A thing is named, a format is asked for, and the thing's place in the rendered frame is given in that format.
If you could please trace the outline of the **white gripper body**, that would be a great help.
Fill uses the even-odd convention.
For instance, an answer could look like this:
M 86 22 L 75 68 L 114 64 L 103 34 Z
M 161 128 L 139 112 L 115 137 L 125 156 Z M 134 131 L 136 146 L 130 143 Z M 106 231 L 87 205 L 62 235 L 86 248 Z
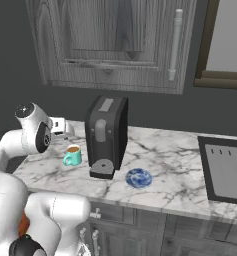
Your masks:
M 75 135 L 75 130 L 73 125 L 69 121 L 65 121 L 65 136 L 73 137 Z

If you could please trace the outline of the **teal mug with coffee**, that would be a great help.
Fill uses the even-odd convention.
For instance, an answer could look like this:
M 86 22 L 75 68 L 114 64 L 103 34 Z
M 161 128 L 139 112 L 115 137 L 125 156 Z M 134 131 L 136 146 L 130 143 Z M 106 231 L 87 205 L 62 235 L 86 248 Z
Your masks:
M 77 144 L 69 145 L 63 158 L 65 166 L 77 166 L 82 162 L 81 148 Z

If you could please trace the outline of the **black coffee machine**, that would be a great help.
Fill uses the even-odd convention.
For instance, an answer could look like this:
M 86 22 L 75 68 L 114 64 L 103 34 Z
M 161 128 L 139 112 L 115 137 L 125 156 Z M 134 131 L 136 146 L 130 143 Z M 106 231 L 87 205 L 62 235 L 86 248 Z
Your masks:
M 84 125 L 90 176 L 112 180 L 128 142 L 128 98 L 98 96 Z

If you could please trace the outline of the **blue and white saucer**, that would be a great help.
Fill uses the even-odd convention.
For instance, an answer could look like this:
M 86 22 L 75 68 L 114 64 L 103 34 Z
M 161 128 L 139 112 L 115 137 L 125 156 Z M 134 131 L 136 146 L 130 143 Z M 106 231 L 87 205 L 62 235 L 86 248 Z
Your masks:
M 136 189 L 143 189 L 152 184 L 152 175 L 148 170 L 134 168 L 127 172 L 125 180 L 129 186 Z

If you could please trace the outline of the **grey wooden drawer front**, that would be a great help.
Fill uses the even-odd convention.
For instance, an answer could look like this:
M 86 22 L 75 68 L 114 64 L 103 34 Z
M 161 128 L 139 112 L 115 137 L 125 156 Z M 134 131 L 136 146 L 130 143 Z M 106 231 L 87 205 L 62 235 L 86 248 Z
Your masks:
M 123 207 L 119 205 L 111 205 L 100 202 L 91 203 L 91 212 L 96 208 L 100 208 L 101 218 L 105 221 L 112 221 L 120 224 L 134 225 L 136 211 L 133 208 Z

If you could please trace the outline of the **grey wooden base cupboard door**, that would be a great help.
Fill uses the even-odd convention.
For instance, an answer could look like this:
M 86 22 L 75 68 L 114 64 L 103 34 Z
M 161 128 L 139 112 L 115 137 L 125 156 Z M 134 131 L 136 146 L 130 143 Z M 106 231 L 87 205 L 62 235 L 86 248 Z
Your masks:
M 237 256 L 237 225 L 168 215 L 161 256 Z
M 161 256 L 163 232 L 147 232 L 110 222 L 90 222 L 98 231 L 99 256 Z

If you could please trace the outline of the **dark framed grey sink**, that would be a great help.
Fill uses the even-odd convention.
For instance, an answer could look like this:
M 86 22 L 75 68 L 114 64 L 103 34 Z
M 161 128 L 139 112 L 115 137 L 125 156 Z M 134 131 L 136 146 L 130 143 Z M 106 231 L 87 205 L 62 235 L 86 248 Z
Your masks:
M 237 139 L 198 137 L 207 197 L 237 204 Z

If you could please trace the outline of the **brown framed window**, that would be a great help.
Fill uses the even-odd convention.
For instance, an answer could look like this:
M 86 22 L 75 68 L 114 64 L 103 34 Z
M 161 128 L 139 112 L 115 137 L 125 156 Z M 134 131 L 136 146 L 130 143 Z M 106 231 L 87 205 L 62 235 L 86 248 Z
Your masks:
M 198 0 L 202 22 L 195 87 L 237 90 L 237 0 Z

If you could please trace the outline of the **grey wooden wall cupboard door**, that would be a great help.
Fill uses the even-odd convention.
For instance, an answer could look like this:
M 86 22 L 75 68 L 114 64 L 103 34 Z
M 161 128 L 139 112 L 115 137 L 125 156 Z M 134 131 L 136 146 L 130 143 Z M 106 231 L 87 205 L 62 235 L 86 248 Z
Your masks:
M 25 0 L 45 85 L 180 94 L 197 0 Z M 176 74 L 174 18 L 183 10 Z

